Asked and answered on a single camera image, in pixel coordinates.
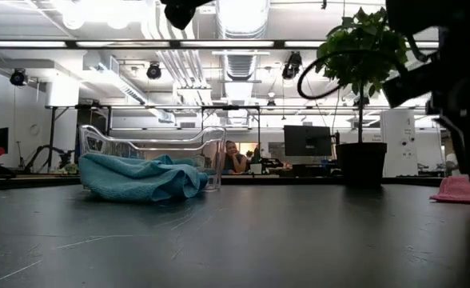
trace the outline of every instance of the black plant pot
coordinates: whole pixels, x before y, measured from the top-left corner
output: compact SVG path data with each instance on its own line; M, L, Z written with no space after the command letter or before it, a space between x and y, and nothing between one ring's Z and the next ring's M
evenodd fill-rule
M338 145L338 165L347 185L379 186L387 149L386 143L376 142Z

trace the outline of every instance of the pink cloth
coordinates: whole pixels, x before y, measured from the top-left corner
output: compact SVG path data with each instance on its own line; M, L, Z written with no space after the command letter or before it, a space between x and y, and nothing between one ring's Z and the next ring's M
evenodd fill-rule
M470 181L465 176L445 178L440 192L430 198L438 202L470 203Z

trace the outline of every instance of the green leaves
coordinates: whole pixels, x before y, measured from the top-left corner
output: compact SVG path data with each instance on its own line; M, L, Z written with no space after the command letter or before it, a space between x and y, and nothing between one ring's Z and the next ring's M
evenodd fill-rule
M375 93L376 93L376 86L372 84L370 86L370 89L368 89L368 96L372 97Z
M343 50L376 50L406 63L405 38L389 29L388 23L384 22L386 15L384 8L372 14L366 14L360 8L353 17L343 17L341 25L329 31L326 43L317 50L317 57ZM360 86L370 85L368 94L371 96L382 90L382 82L395 69L392 63L368 54L331 57L317 65L315 71L319 73L323 67L325 77L337 78L343 87L352 84L355 94L360 93Z
M352 92L355 94L355 95L358 95L360 93L360 85L359 83L353 83L352 84Z
M354 24L354 17L342 17L341 18L342 26L348 26L350 24Z
M317 58L322 58L328 53L328 43L323 43L320 47L317 49ZM319 73L322 69L322 66L324 63L317 63L317 66L315 66L315 73Z

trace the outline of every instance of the black camera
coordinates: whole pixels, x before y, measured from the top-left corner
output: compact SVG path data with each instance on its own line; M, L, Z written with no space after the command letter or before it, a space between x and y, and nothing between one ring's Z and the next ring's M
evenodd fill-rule
M196 8L210 2L211 0L161 0L166 5L165 17L171 25L184 30L194 17Z
M10 77L10 83L17 87L26 86L28 81L29 78L26 75L26 70L22 68L15 69Z
M297 74L299 74L299 68L302 66L302 57L299 51L292 52L290 54L289 60L285 64L283 73L281 76L284 80L294 79Z
M146 71L146 76L152 80L159 79L162 76L161 68L159 66L159 62L151 62L148 70Z

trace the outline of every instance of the desk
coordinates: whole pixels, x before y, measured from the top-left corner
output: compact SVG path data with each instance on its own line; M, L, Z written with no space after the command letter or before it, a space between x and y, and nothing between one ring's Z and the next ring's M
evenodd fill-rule
M0 191L0 287L470 287L470 206L436 192L224 186L137 205Z

